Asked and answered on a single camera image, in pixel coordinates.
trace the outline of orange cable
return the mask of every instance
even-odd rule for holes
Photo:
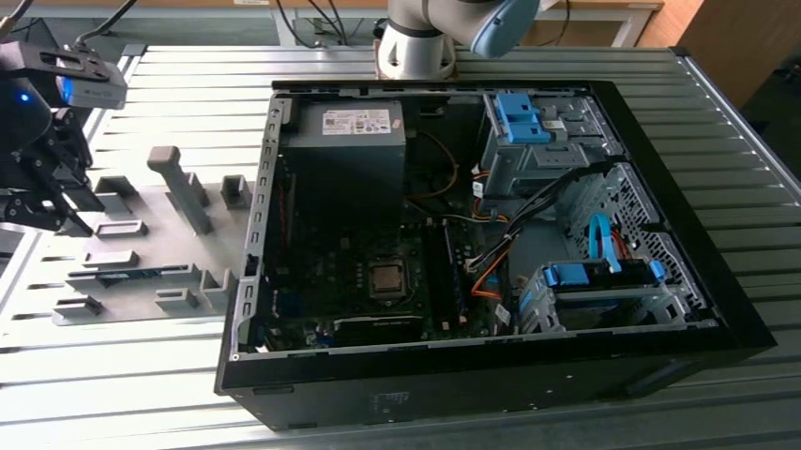
[[[480,276],[478,281],[475,281],[475,284],[472,285],[472,289],[470,289],[470,293],[472,295],[478,295],[478,293],[488,293],[484,291],[479,291],[478,289],[480,288],[480,285],[483,284],[484,280],[490,276],[491,271],[495,269],[495,267],[498,266],[500,261],[503,261],[503,258],[506,258],[506,256],[510,254],[510,250],[511,250],[511,247],[508,247],[506,250],[503,250],[503,253],[500,253],[498,255],[498,258],[495,258],[495,261],[491,262],[490,267],[487,268],[487,271],[484,272],[484,274]]]
[[[417,130],[417,133],[421,136],[425,136],[428,139],[431,139],[433,141],[433,143],[436,144],[436,146],[441,149],[443,153],[448,156],[449,165],[452,166],[452,174],[449,176],[449,182],[448,182],[447,186],[444,186],[437,191],[429,192],[427,194],[412,194],[412,195],[408,195],[407,199],[411,199],[411,200],[423,200],[423,199],[429,199],[431,197],[440,196],[448,190],[451,190],[452,185],[455,185],[455,180],[459,177],[459,165],[455,162],[455,157],[452,157],[452,153],[451,153],[451,150],[448,150],[448,147],[445,147],[445,145],[436,138],[433,138],[433,135],[429,134],[427,131]]]

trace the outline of metal workbench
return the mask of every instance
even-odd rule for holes
[[[0,286],[12,288],[0,297],[2,448],[801,447],[801,189],[695,64],[650,50],[519,50],[500,61],[459,56],[470,79],[618,83],[778,347],[631,402],[275,434],[211,391],[223,317],[56,327],[41,280],[65,269],[40,260],[65,250],[29,233]],[[86,125],[90,146],[102,150],[92,176],[124,173],[140,186],[158,183],[142,169],[145,149],[173,144],[200,179],[252,178],[271,81],[368,79],[371,58],[367,48],[128,51],[120,67],[129,104]]]

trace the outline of wall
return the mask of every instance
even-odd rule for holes
[[[678,43],[703,0],[664,0],[652,14],[636,47],[670,47]]]

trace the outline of blue plastic clip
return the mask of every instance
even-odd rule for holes
[[[664,271],[664,266],[658,260],[652,260],[648,262],[650,271],[652,272],[652,276],[655,279],[662,282],[667,277],[667,272]]]
[[[600,245],[598,245],[598,234],[600,233]],[[611,241],[611,223],[604,214],[592,214],[590,219],[590,258],[603,258],[610,263],[611,272],[622,272],[616,255],[614,254],[614,243]]]
[[[584,264],[554,264],[551,267],[558,277],[559,286],[579,286],[590,284]]]
[[[550,267],[542,271],[542,275],[546,276],[546,284],[548,285],[548,287],[552,287],[556,284],[559,284],[555,279],[555,274],[552,273],[552,270]]]
[[[539,109],[526,94],[498,94],[498,117],[507,130],[510,143],[548,143],[551,134],[542,129]]]

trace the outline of cable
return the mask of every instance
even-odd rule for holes
[[[329,4],[329,8],[333,11],[333,17],[336,18],[336,21],[339,22],[339,31],[341,33],[341,38],[345,41],[344,44],[348,45],[348,36],[345,35],[345,25],[341,23],[341,17],[339,17],[339,10],[336,9],[333,0],[328,0],[328,4]]]
[[[439,147],[439,149],[441,150],[441,152],[445,154],[445,156],[449,159],[449,165],[452,167],[452,172],[451,172],[449,182],[448,182],[447,186],[444,186],[441,189],[439,189],[435,192],[429,192],[428,194],[411,194],[411,195],[408,195],[407,199],[411,199],[411,200],[429,199],[432,197],[440,196],[448,190],[451,190],[452,185],[455,185],[455,181],[459,178],[459,165],[455,162],[455,157],[452,157],[452,153],[451,153],[451,150],[448,150],[448,147],[445,147],[445,145],[441,142],[439,142],[439,140],[436,138],[433,138],[433,135],[428,134],[427,131],[419,130],[417,133],[420,134],[420,136],[425,136],[428,139],[431,139],[432,142]]]
[[[13,10],[12,14],[9,15],[9,19],[13,20],[14,23],[20,22],[20,19],[22,19],[22,16],[28,12],[28,9],[30,8],[32,4],[33,4],[33,0],[22,0],[20,2],[20,4],[16,6],[16,9]]]
[[[523,231],[524,222],[552,206],[556,201],[558,192],[572,181],[594,173],[606,172],[611,168],[612,164],[614,161],[611,160],[595,162],[587,167],[570,170],[559,178],[547,183],[546,186],[530,196],[530,198],[523,202],[523,205],[518,208],[510,219],[510,223],[507,223],[506,228],[503,229],[503,235],[495,245],[490,248],[490,250],[484,251],[468,261],[468,270],[475,270],[475,268],[483,264],[496,252],[502,251],[507,246],[511,245],[511,242],[514,239],[516,239],[516,236],[519,236],[520,232]]]
[[[313,9],[316,9],[316,12],[319,12],[320,16],[323,16],[323,19],[325,19],[325,22],[328,23],[329,27],[333,29],[333,32],[336,33],[336,36],[339,36],[339,39],[341,40],[344,45],[348,45],[347,44],[348,37],[344,35],[344,30],[340,31],[340,29],[336,28],[336,23],[331,20],[331,17],[328,17],[328,14],[325,14],[325,11],[323,11],[323,9],[316,5],[313,0],[308,0],[308,2],[309,2],[309,5],[313,7]]]
[[[552,44],[554,46],[558,46],[559,43],[562,42],[564,33],[567,33],[567,27],[571,24],[571,0],[564,0],[564,10],[566,10],[566,16],[564,16],[564,21],[562,22],[562,31],[559,32],[559,36],[555,37],[554,39],[543,42],[542,44],[536,44],[536,47],[543,47],[550,44]]]
[[[25,29],[25,42],[30,41],[30,26],[28,25],[28,28]]]
[[[136,0],[126,0],[122,6],[116,10],[113,15],[105,19],[100,26],[97,26],[93,30],[89,30],[86,33],[74,38],[74,45],[84,45],[88,39],[96,38],[97,36],[106,33],[113,24],[122,18],[128,10],[136,5]]]
[[[10,33],[18,33],[20,31],[25,31],[28,29],[30,29],[32,26],[34,26],[36,24],[38,24],[41,22],[41,18],[36,18],[36,19],[30,19],[28,24],[25,26],[20,26],[17,29],[10,30]]]
[[[478,204],[479,204],[479,203],[480,203],[480,199],[475,199],[475,202],[472,202],[472,210],[471,210],[471,212],[472,212],[472,217],[474,217],[474,218],[478,218],[478,219],[484,219],[486,221],[490,221],[490,219],[491,219],[491,216],[482,216],[482,215],[478,213]],[[508,219],[506,216],[503,216],[502,214],[498,214],[498,216],[496,216],[496,217],[498,217],[498,221],[499,221],[499,222],[503,222],[503,223],[510,223],[510,219]]]
[[[320,28],[319,25],[316,23],[313,23],[312,19],[304,19],[304,21],[308,22],[309,25],[313,27],[313,33],[320,34],[320,35],[325,35],[325,36],[337,36],[331,31],[324,30],[323,28]]]
[[[359,32],[359,28],[361,28],[361,23],[364,23],[364,18],[359,19],[359,23],[355,25],[352,32],[348,34],[348,38],[352,38],[355,34]]]
[[[467,222],[472,222],[472,223],[490,223],[491,222],[491,220],[487,220],[484,218],[466,217],[466,216],[459,216],[457,214],[443,214],[439,217],[440,218],[457,218],[459,220],[466,220]]]
[[[503,251],[503,253],[500,253],[500,255],[498,256],[498,258],[495,258],[495,261],[490,264],[490,267],[484,271],[483,275],[475,281],[475,284],[472,285],[472,289],[470,289],[470,294],[472,294],[475,296],[479,296],[479,297],[494,298],[495,300],[500,299],[500,294],[498,294],[495,292],[480,291],[480,285],[484,283],[484,280],[490,276],[491,271],[494,270],[494,268],[498,266],[498,264],[500,263],[500,261],[503,261],[503,258],[506,258],[506,256],[510,254],[510,250],[511,249],[507,248]]]
[[[293,36],[295,40],[300,43],[301,46],[304,46],[307,49],[316,49],[315,46],[309,45],[307,43],[305,40],[303,40],[299,36],[297,36],[297,32],[295,31],[295,29],[291,26],[289,23],[289,19],[287,18],[287,11],[284,11],[284,6],[280,3],[280,0],[275,0],[275,5],[277,5],[277,11],[280,12],[280,17],[284,21],[284,25],[287,26],[287,28],[289,29],[289,33]]]
[[[423,213],[425,216],[435,218],[439,216],[439,213],[431,211],[425,206],[423,206],[420,203],[417,203],[413,199],[409,199],[408,197],[405,198],[405,201],[409,203],[411,206],[413,206],[413,208]]]

